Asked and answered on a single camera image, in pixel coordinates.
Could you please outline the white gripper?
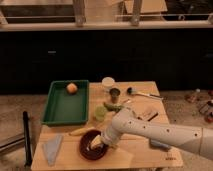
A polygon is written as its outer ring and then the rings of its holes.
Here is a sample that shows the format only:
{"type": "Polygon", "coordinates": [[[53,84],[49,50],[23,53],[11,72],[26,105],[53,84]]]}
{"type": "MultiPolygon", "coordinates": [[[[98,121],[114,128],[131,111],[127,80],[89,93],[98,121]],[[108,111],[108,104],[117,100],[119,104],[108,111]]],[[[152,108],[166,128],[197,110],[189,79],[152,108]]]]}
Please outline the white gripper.
{"type": "Polygon", "coordinates": [[[90,142],[91,149],[103,147],[104,145],[108,145],[110,148],[117,147],[117,145],[109,139],[108,135],[105,132],[101,132],[100,134],[96,135],[90,142]]]}

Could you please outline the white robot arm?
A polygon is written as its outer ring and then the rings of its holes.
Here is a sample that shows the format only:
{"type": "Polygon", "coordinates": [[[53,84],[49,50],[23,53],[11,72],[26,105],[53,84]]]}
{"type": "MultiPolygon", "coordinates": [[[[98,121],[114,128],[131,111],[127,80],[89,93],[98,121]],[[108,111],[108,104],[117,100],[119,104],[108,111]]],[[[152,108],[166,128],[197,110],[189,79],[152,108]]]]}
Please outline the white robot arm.
{"type": "Polygon", "coordinates": [[[100,143],[116,145],[124,134],[142,136],[213,160],[213,129],[143,121],[130,108],[123,108],[101,132],[100,143]]]}

